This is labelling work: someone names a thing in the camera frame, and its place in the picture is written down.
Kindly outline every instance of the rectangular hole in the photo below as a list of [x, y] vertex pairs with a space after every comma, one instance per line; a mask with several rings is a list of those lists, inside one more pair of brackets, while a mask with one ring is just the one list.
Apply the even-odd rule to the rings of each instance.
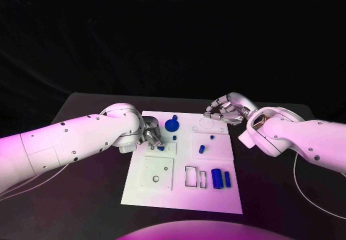
[[208, 181], [206, 181], [206, 172], [205, 171], [199, 172], [199, 182], [201, 182], [201, 188], [206, 189], [208, 188]]
[[186, 177], [185, 177], [185, 186], [198, 187], [198, 170], [195, 166], [185, 167]]

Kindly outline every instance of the round hole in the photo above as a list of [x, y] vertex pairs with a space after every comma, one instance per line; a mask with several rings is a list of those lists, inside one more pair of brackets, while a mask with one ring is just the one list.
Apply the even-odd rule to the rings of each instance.
[[159, 182], [159, 176], [153, 176], [153, 182], [154, 182], [154, 183]]

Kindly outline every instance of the cable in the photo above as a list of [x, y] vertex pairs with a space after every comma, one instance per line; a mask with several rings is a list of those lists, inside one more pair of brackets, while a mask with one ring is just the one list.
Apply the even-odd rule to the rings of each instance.
[[19, 194], [22, 194], [22, 193], [33, 190], [35, 188], [38, 188], [42, 184], [45, 184], [45, 183], [64, 171], [64, 169], [65, 169], [66, 167], [68, 167], [68, 165], [59, 170], [59, 172], [58, 172], [45, 182], [42, 182], [39, 185], [36, 185], [35, 187], [29, 188], [28, 190], [20, 191], [19, 193], [16, 193], [16, 194], [13, 194], [13, 195], [2, 198], [2, 199], [0, 199], [0, 202], [2, 202], [4, 199], [9, 199], [9, 198], [15, 197], [16, 195], [19, 195]]
[[25, 186], [30, 181], [33, 181], [39, 176], [41, 176], [41, 174], [36, 175], [35, 177], [32, 177], [32, 178], [30, 178], [25, 183], [22, 183], [19, 186], [16, 186], [15, 188], [12, 188], [12, 189], [9, 189], [7, 191], [2, 192], [0, 197], [2, 197], [4, 194], [7, 194], [7, 193], [10, 193], [12, 191], [15, 191], [16, 189], [19, 189], [20, 187], [23, 187], [23, 186]]
[[346, 217], [333, 214], [332, 212], [329, 212], [327, 210], [325, 210], [320, 206], [317, 206], [317, 205], [312, 202], [312, 200], [307, 198], [307, 196], [304, 195], [304, 193], [301, 192], [301, 189], [300, 189], [300, 186], [299, 186], [299, 183], [297, 183], [297, 178], [296, 178], [296, 163], [297, 163], [297, 157], [299, 157], [299, 153], [297, 153], [296, 159], [294, 159], [293, 176], [294, 176], [294, 182], [296, 182], [297, 189], [299, 189], [299, 191], [300, 191], [304, 199], [306, 199], [322, 211], [325, 211], [327, 214], [330, 214], [330, 215], [333, 215], [335, 217], [346, 220]]

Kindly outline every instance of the table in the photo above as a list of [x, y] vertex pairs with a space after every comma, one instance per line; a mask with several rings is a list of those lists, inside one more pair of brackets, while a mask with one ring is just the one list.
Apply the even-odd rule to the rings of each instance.
[[[130, 103], [140, 112], [203, 113], [211, 102], [74, 93], [52, 123], [98, 114], [114, 103]], [[284, 107], [306, 120], [314, 119], [306, 105], [257, 104]], [[120, 154], [118, 148], [111, 147], [71, 164], [41, 187], [0, 202], [0, 239], [116, 239], [144, 227], [182, 220], [241, 223], [294, 239], [345, 238], [346, 220], [319, 210], [299, 193], [293, 176], [296, 153], [287, 150], [278, 157], [270, 157], [257, 147], [248, 149], [238, 140], [244, 130], [245, 123], [228, 126], [242, 215], [121, 205], [131, 154]], [[46, 172], [28, 187], [45, 181], [59, 169]], [[323, 184], [330, 187], [317, 181], [322, 176], [326, 177]], [[346, 210], [339, 212], [346, 199], [339, 191], [346, 187], [345, 177], [299, 159], [297, 180], [319, 204], [346, 216]]]

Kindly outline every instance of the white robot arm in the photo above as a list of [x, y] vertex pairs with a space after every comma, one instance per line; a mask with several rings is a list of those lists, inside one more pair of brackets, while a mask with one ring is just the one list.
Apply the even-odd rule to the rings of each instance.
[[[221, 114], [211, 113], [219, 105]], [[247, 130], [238, 138], [248, 148], [257, 145], [273, 157], [293, 149], [312, 164], [346, 173], [346, 124], [304, 121], [283, 107], [258, 108], [237, 92], [212, 102], [203, 116], [231, 125], [247, 119]]]
[[149, 141], [163, 147], [159, 121], [127, 103], [33, 131], [0, 138], [0, 193], [23, 180], [116, 146], [133, 152]]

